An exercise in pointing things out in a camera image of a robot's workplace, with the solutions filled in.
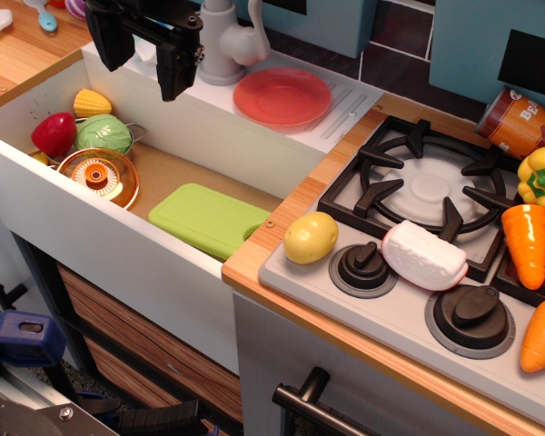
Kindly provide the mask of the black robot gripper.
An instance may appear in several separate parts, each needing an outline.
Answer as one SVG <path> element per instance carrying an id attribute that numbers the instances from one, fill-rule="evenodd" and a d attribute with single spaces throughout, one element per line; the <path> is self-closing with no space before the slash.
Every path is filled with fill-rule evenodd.
<path id="1" fill-rule="evenodd" d="M 173 101 L 193 86 L 194 52 L 202 21 L 187 1 L 86 1 L 89 31 L 109 71 L 134 55 L 134 35 L 156 45 L 156 73 L 162 99 Z"/>

